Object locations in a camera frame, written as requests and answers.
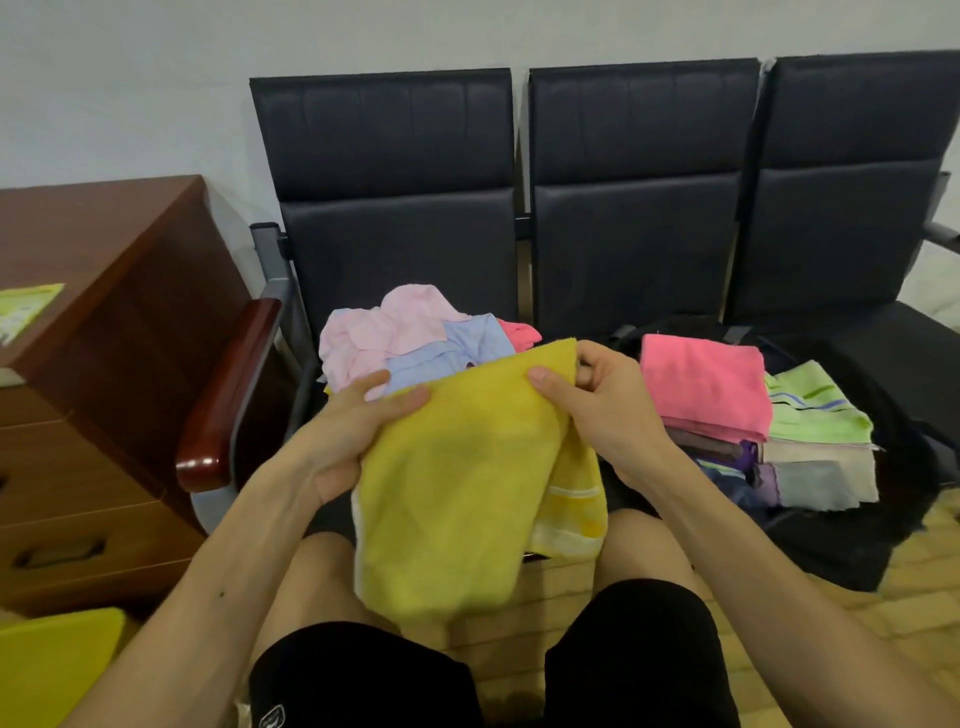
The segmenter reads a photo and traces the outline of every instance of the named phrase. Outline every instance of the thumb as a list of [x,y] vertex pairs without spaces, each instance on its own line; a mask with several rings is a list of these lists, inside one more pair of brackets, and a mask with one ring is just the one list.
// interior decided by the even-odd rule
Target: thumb
[[366,406],[372,412],[377,425],[384,425],[413,414],[428,401],[430,401],[430,390],[419,386],[399,397],[377,400]]
[[534,367],[527,372],[527,378],[534,389],[573,416],[577,416],[589,403],[589,393],[577,389],[551,369]]

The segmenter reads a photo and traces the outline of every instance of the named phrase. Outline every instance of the pink cloth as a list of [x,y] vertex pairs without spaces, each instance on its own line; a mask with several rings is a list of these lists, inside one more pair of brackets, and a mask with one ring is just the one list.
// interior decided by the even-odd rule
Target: pink cloth
[[774,408],[756,347],[648,333],[640,370],[666,426],[729,443],[770,436]]
[[514,345],[514,351],[517,353],[526,352],[533,348],[534,344],[543,340],[540,332],[527,324],[512,324],[503,319],[497,319],[503,332],[507,334],[510,343]]
[[[436,286],[414,283],[395,288],[370,310],[337,309],[320,332],[327,384],[337,392],[361,376],[384,369],[391,356],[446,341],[444,321],[469,318],[451,306]],[[371,391],[368,399],[378,394]]]

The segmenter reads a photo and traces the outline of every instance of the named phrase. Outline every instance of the hand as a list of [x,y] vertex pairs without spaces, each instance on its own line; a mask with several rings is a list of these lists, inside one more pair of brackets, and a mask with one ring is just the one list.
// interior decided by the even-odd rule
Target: hand
[[297,481],[309,481],[320,496],[318,507],[357,484],[359,456],[380,427],[416,412],[430,399],[429,389],[417,387],[399,397],[365,401],[367,392],[388,381],[390,372],[384,369],[340,390],[272,458]]
[[566,410],[587,443],[613,465],[620,479],[656,477],[681,454],[663,429],[640,365],[591,341],[577,342],[577,386],[545,367],[527,376],[534,389]]

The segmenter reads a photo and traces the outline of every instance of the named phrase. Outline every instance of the wooden desk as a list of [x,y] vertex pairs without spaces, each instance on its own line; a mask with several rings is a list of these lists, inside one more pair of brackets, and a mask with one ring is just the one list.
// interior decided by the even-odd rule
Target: wooden desk
[[0,289],[64,283],[0,347],[0,606],[159,593],[203,541],[187,413],[250,295],[200,177],[0,190]]

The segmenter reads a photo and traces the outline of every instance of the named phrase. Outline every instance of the white wall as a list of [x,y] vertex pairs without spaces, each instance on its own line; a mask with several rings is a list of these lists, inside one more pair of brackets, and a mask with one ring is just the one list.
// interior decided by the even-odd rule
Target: white wall
[[[203,174],[255,284],[245,223],[278,209],[250,76],[507,65],[519,115],[535,66],[947,48],[958,32],[958,0],[0,0],[0,187]],[[960,228],[960,179],[938,219]]]

